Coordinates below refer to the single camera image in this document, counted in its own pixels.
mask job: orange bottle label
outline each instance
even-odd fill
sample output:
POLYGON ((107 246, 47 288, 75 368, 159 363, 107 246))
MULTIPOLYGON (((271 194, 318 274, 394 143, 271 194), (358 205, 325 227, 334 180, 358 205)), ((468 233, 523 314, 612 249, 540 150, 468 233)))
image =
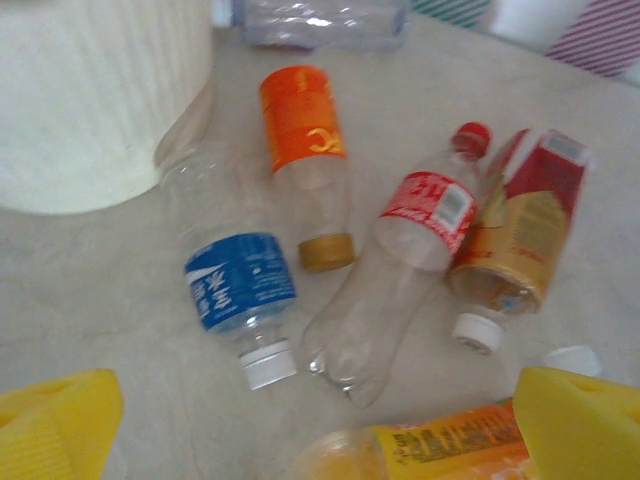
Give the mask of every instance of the orange bottle label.
POLYGON ((329 77, 322 70, 307 65, 278 70, 262 82, 260 97, 274 173, 315 155, 346 158, 329 77))

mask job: yellow plastic piece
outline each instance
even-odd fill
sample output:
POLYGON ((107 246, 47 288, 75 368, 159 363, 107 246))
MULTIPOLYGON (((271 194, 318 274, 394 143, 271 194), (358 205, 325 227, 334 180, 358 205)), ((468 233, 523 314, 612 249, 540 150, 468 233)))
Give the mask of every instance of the yellow plastic piece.
POLYGON ((513 406, 540 479, 640 479, 639 389, 526 368, 513 406))
POLYGON ((0 394, 0 479, 99 479, 122 412, 111 370, 0 394))

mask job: red striped paper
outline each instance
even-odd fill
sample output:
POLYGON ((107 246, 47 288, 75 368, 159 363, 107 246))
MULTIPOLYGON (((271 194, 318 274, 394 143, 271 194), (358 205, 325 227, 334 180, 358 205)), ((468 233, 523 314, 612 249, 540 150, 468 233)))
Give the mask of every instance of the red striped paper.
POLYGON ((547 55, 605 77, 640 59, 640 1, 595 0, 547 55))

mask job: water bottle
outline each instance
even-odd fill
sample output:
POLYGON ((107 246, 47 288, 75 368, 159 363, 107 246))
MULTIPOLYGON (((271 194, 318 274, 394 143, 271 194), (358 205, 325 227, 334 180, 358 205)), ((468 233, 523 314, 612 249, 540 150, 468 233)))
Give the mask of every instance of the water bottle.
POLYGON ((349 167, 329 77, 309 65, 283 68, 265 79, 260 94, 274 183, 297 228, 302 267, 349 265, 349 167))
POLYGON ((382 392, 409 321, 440 282, 477 210, 477 161, 490 143, 479 123, 407 175, 373 225, 362 254, 307 326, 308 369, 366 407, 382 392))
POLYGON ((203 327, 236 344, 252 390, 294 375, 278 314, 296 291, 249 162, 228 146, 203 143, 161 169, 203 327))
POLYGON ((242 29, 254 45, 392 50, 404 42, 405 0, 213 0, 216 27, 242 29))

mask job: blue bottle label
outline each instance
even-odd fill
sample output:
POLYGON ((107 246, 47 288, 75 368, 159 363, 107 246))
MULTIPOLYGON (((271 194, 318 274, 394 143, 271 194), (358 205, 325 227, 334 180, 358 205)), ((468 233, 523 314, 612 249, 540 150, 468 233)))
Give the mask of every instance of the blue bottle label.
POLYGON ((198 250, 184 267, 206 329, 247 310, 296 298, 276 237, 245 233, 198 250))

